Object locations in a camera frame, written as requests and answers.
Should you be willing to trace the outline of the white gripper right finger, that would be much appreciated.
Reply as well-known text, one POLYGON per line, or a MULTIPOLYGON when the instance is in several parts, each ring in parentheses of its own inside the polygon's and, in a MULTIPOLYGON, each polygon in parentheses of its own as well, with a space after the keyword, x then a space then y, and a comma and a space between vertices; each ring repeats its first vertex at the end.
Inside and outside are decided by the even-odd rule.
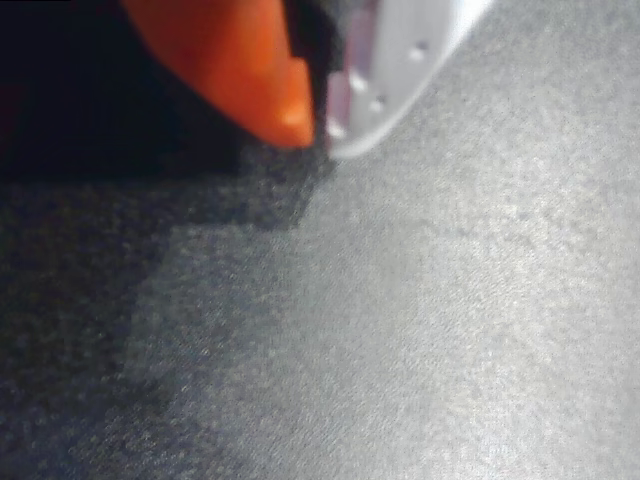
POLYGON ((329 157, 350 159, 378 145, 492 5, 489 0, 389 0, 356 6, 343 64, 328 76, 329 157))

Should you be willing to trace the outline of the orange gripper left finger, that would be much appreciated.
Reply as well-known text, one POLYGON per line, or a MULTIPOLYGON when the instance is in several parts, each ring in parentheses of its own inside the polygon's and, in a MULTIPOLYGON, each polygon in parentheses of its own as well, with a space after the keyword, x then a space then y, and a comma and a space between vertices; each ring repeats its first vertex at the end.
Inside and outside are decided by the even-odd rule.
POLYGON ((306 62, 293 56, 276 0, 135 0, 123 4, 154 57, 258 139, 308 147, 314 110, 306 62))

